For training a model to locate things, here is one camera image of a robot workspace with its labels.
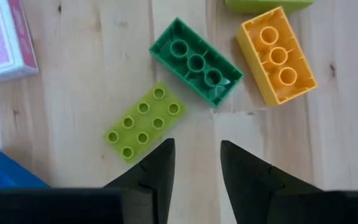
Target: wooden table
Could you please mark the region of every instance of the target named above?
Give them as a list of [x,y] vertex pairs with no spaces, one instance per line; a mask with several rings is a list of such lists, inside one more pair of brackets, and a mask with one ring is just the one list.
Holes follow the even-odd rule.
[[[0,84],[0,147],[48,184],[99,187],[128,170],[101,136],[163,81],[188,107],[161,139],[177,144],[170,223],[234,223],[222,139],[318,187],[358,189],[358,1],[317,0],[290,16],[319,88],[275,108],[233,40],[250,16],[223,0],[22,2],[41,73]],[[217,110],[149,54],[176,16],[246,75]]]

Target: yellow lego brick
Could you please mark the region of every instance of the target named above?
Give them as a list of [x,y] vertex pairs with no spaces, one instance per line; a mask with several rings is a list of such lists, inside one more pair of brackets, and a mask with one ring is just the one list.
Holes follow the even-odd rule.
[[280,105],[317,87],[282,7],[242,23],[236,39],[267,105]]

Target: lego duplo brick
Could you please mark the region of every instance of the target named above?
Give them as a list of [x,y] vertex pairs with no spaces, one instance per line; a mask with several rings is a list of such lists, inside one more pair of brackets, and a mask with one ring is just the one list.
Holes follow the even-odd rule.
[[317,87],[282,7],[241,24],[236,39],[266,104],[280,105]]
[[0,189],[44,188],[47,184],[0,151]]
[[314,0],[226,0],[226,7],[232,12],[260,14],[282,6],[286,13],[303,9]]
[[186,112],[185,105],[163,84],[156,84],[104,134],[126,162],[133,162]]
[[244,76],[179,18],[151,46],[150,53],[213,107]]

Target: light green lego brick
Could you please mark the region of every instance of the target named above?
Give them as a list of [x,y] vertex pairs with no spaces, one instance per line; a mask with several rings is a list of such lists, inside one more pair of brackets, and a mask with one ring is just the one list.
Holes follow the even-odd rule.
[[103,138],[130,163],[185,112],[185,105],[163,83],[158,83],[127,110]]
[[283,6],[286,13],[303,9],[314,0],[226,0],[226,6],[232,12],[260,14]]

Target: wooden surface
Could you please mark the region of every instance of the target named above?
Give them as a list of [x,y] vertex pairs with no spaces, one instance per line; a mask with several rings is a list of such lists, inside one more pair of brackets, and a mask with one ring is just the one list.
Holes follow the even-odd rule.
[[[233,41],[250,16],[223,0],[22,2],[41,73],[0,84],[0,147],[46,183],[99,187],[128,170],[101,136],[164,81],[188,107],[162,138],[177,144],[170,223],[234,223],[222,139],[323,189],[358,189],[358,1],[316,0],[289,17],[319,88],[276,108]],[[149,55],[176,16],[246,75],[217,110]]]

